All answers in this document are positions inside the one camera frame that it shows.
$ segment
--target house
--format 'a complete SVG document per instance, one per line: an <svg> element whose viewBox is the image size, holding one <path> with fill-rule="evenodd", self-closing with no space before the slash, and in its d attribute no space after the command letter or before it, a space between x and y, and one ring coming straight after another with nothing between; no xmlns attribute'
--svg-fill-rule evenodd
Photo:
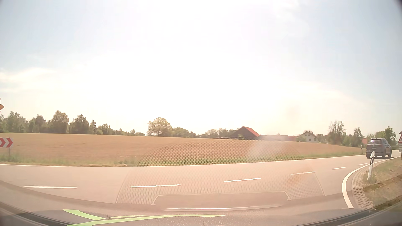
<svg viewBox="0 0 402 226"><path fill-rule="evenodd" d="M230 138L257 138L260 135L250 127L242 126L230 135Z"/></svg>
<svg viewBox="0 0 402 226"><path fill-rule="evenodd" d="M278 140L278 141L296 141L295 136L287 136L287 135L260 135L258 137L259 140Z"/></svg>
<svg viewBox="0 0 402 226"><path fill-rule="evenodd" d="M277 140L277 141L296 141L295 136L287 135L260 135L250 127L241 127L230 135L231 139L246 138L247 140Z"/></svg>
<svg viewBox="0 0 402 226"><path fill-rule="evenodd" d="M316 135L314 135L313 133L306 131L303 134L300 134L299 136L297 136L297 138L299 139L305 139L306 142L311 142L311 143L318 143L318 138Z"/></svg>

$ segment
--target car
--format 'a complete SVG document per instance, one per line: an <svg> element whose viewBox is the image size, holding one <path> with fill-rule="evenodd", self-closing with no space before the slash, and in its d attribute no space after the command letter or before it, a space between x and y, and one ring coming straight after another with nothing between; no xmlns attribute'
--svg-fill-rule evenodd
<svg viewBox="0 0 402 226"><path fill-rule="evenodd" d="M392 156L391 145L385 138L373 138L368 142L366 146L366 157L370 158L373 151L375 151L374 157L381 156L385 158L385 155L388 155L388 158L391 158Z"/></svg>

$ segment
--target treeline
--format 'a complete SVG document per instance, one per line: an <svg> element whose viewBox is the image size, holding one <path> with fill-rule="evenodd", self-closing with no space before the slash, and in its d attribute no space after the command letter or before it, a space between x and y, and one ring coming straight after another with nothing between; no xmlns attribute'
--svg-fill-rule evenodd
<svg viewBox="0 0 402 226"><path fill-rule="evenodd" d="M181 127L173 128L170 123L162 118L158 117L154 121L148 122L147 136L158 137L183 137L183 138L218 138L229 137L234 133L236 129L210 129L203 134L196 134L193 131L183 129Z"/></svg>
<svg viewBox="0 0 402 226"><path fill-rule="evenodd" d="M316 134L317 139L321 143L342 145L348 147L360 147L362 145L365 147L365 144L362 143L364 138L367 139L367 142L372 138L385 138L388 143L393 147L397 148L396 141L396 133L394 129L390 126L385 128L384 130L378 131L375 134L368 134L367 137L364 137L361 133L360 128L355 128L353 134L346 134L346 130L344 129L344 124L342 121L331 122L329 125L329 132L326 135ZM303 137L297 139L297 141L305 142L306 140Z"/></svg>
<svg viewBox="0 0 402 226"><path fill-rule="evenodd" d="M203 134L196 134L180 127L172 128L164 118L156 118L148 123L147 136L183 137L183 138L218 138L229 137L236 129L210 129ZM97 134L121 136L145 136L144 133L114 130L108 124L96 126L95 120L89 122L82 114L70 122L68 115L56 111L53 117L45 120L42 115L33 117L30 121L17 112L10 112L8 117L0 115L0 133L42 133L42 134Z"/></svg>
<svg viewBox="0 0 402 226"><path fill-rule="evenodd" d="M0 133L43 133L43 134L98 134L98 135L125 135L145 136L144 133L130 132L122 129L114 130L108 124L96 126L92 120L88 122L83 115L77 115L69 123L66 113L56 111L52 119L45 120L42 115L33 117L30 121L20 116L17 112L10 112L7 118L0 115Z"/></svg>

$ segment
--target windshield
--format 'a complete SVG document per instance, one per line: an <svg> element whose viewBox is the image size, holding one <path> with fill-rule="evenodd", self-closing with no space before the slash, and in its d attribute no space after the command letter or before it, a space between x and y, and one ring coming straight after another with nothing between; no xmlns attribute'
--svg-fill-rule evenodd
<svg viewBox="0 0 402 226"><path fill-rule="evenodd" d="M0 225L401 213L401 10L0 0Z"/></svg>

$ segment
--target red and white chevron sign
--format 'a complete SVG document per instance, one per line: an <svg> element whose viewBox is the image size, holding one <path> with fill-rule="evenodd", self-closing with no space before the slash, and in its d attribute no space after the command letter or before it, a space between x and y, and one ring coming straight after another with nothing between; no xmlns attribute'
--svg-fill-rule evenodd
<svg viewBox="0 0 402 226"><path fill-rule="evenodd" d="M11 148L13 144L11 138L0 138L0 148Z"/></svg>

